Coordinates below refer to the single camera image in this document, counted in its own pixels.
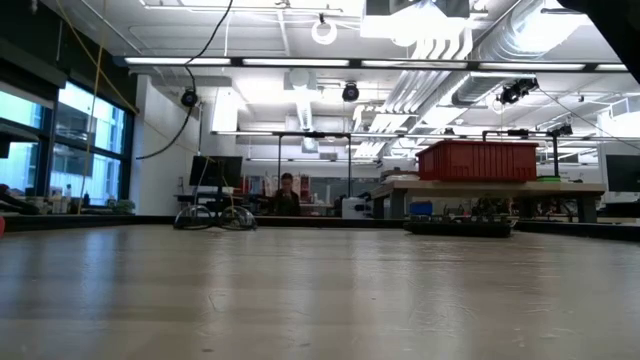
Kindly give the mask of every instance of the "black cable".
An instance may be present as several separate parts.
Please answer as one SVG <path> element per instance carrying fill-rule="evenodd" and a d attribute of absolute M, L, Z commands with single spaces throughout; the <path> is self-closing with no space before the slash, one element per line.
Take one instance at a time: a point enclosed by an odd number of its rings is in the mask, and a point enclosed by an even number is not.
<path fill-rule="evenodd" d="M 218 32 L 218 29 L 220 28 L 220 25 L 222 25 L 222 23 L 224 22 L 224 20 L 227 18 L 227 16 L 229 15 L 229 12 L 231 11 L 231 6 L 233 5 L 233 0 L 229 0 L 229 5 L 227 6 L 227 10 L 224 12 L 224 15 L 222 15 L 222 19 L 220 19 L 220 21 L 218 22 L 218 24 L 216 25 L 215 29 L 213 30 L 213 33 L 211 33 L 211 36 L 209 37 L 209 40 L 207 41 L 206 45 L 202 48 L 202 50 L 200 50 L 200 52 L 192 57 L 191 59 L 189 59 L 189 61 L 187 61 L 184 65 L 184 68 L 187 70 L 187 72 L 189 73 L 189 77 L 191 77 L 191 84 L 193 86 L 193 93 L 197 96 L 197 89 L 196 89 L 196 78 L 193 76 L 193 73 L 191 72 L 191 69 L 189 69 L 189 67 L 187 65 L 189 65 L 193 60 L 199 58 L 200 56 L 202 56 L 202 54 L 205 53 L 205 51 L 207 51 L 207 49 L 209 48 L 209 45 L 211 45 L 211 42 L 213 41 L 213 38 L 216 36 L 216 33 Z M 189 122 L 189 118 L 191 117 L 191 113 L 193 112 L 193 107 L 195 106 L 195 104 L 193 106 L 189 106 L 189 110 L 187 111 L 187 116 L 184 119 L 184 122 L 182 123 L 182 126 L 180 127 L 180 130 L 178 131 L 178 133 L 176 134 L 176 136 L 174 136 L 174 138 L 162 149 L 153 152 L 149 155 L 144 155 L 144 156 L 139 156 L 136 157 L 136 160 L 144 160 L 144 159 L 149 159 L 152 158 L 156 155 L 160 155 L 163 152 L 165 152 L 168 148 L 170 148 L 171 146 L 173 146 L 173 144 L 175 144 L 175 142 L 178 140 L 178 138 L 180 137 L 180 135 L 182 135 L 182 132 L 184 131 L 184 129 L 187 127 L 187 123 Z"/>
<path fill-rule="evenodd" d="M 229 11 L 231 11 L 231 6 L 233 6 L 233 0 L 229 1 L 229 5 L 227 5 L 227 10 L 225 10 L 224 15 L 222 15 L 222 19 L 220 19 L 220 21 L 218 22 L 218 25 L 216 25 L 216 28 L 213 30 L 213 33 L 211 34 L 211 37 L 209 37 L 209 41 L 207 41 L 207 44 L 202 48 L 202 50 L 198 53 L 198 55 L 189 59 L 189 61 L 187 61 L 185 65 L 189 65 L 193 60 L 199 58 L 200 56 L 202 56 L 202 54 L 204 54 L 205 51 L 207 51 L 207 48 L 209 48 L 209 45 L 211 45 L 211 42 L 213 41 L 213 38 L 216 36 L 216 33 L 218 32 L 220 25 L 222 25 L 222 23 L 224 22 L 224 19 L 226 19 L 227 15 L 229 15 Z"/>
<path fill-rule="evenodd" d="M 569 109 L 568 107 L 564 106 L 564 105 L 563 105 L 560 101 L 558 101 L 556 98 L 554 98 L 553 96 L 551 96 L 551 95 L 547 94 L 547 92 L 546 92 L 546 91 L 544 91 L 544 90 L 542 90 L 542 88 L 541 88 L 540 86 L 538 86 L 538 90 L 540 90 L 540 92 L 542 92 L 543 94 L 547 95 L 547 97 L 548 97 L 549 99 L 553 100 L 553 102 L 555 102 L 556 104 L 558 104 L 558 105 L 562 106 L 565 110 L 567 110 L 568 112 L 570 112 L 573 116 L 577 117 L 578 119 L 580 119 L 580 120 L 582 120 L 582 121 L 586 122 L 587 124 L 589 124 L 589 125 L 593 126 L 593 127 L 594 127 L 594 128 L 596 128 L 597 130 L 600 130 L 601 132 L 603 132 L 604 134 L 608 135 L 609 137 L 611 137 L 611 138 L 613 138 L 613 139 L 616 139 L 616 140 L 620 141 L 621 143 L 623 143 L 623 144 L 625 144 L 625 145 L 627 145 L 627 146 L 631 146 L 632 148 L 634 148 L 634 149 L 636 149 L 636 150 L 640 151 L 640 147 L 637 147 L 637 146 L 635 146 L 635 145 L 633 145 L 633 144 L 631 144 L 631 143 L 629 143 L 629 142 L 627 142 L 627 141 L 624 141 L 624 140 L 620 139 L 619 137 L 616 137 L 616 136 L 611 135 L 610 133 L 608 133 L 608 132 L 604 131 L 602 128 L 600 128 L 598 125 L 596 125 L 596 124 L 592 123 L 591 121 L 589 121 L 589 120 L 587 120 L 587 119 L 583 118 L 582 116 L 580 116 L 580 115 L 576 114 L 573 110 L 571 110 L 571 109 Z"/>

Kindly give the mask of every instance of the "workbench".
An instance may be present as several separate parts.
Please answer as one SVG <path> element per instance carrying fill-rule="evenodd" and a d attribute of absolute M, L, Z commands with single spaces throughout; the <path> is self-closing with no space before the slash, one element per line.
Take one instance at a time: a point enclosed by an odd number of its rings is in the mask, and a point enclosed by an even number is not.
<path fill-rule="evenodd" d="M 533 202 L 546 197 L 575 199 L 578 219 L 596 223 L 596 200 L 605 192 L 602 184 L 549 183 L 468 183 L 442 181 L 392 181 L 371 191 L 373 217 L 384 218 L 384 199 L 390 198 L 390 218 L 403 219 L 413 197 L 516 198 L 523 203 L 521 217 L 533 217 Z"/>

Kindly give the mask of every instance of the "green object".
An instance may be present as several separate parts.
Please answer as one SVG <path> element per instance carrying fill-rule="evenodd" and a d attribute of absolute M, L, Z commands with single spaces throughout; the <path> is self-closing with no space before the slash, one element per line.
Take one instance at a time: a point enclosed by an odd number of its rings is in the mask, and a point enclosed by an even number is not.
<path fill-rule="evenodd" d="M 559 176 L 538 176 L 538 182 L 560 182 Z"/>
<path fill-rule="evenodd" d="M 120 200 L 112 208 L 116 214 L 133 214 L 133 210 L 136 208 L 136 204 L 131 200 Z"/>

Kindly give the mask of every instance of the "wooden tabletop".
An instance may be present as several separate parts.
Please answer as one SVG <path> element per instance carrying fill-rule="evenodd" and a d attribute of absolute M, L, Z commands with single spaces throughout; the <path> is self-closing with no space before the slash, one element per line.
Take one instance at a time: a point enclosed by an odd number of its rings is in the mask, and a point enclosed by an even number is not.
<path fill-rule="evenodd" d="M 373 199 L 390 195 L 395 189 L 407 190 L 411 196 L 433 197 L 536 197 L 536 196 L 601 196 L 602 184 L 548 183 L 468 183 L 442 181 L 392 181 L 373 191 Z"/>

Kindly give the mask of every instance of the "box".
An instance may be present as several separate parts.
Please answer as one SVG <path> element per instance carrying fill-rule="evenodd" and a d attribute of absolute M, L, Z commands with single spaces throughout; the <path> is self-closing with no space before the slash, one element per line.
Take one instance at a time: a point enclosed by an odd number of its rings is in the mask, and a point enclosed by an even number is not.
<path fill-rule="evenodd" d="M 444 140 L 416 154 L 422 180 L 536 180 L 535 143 Z"/>

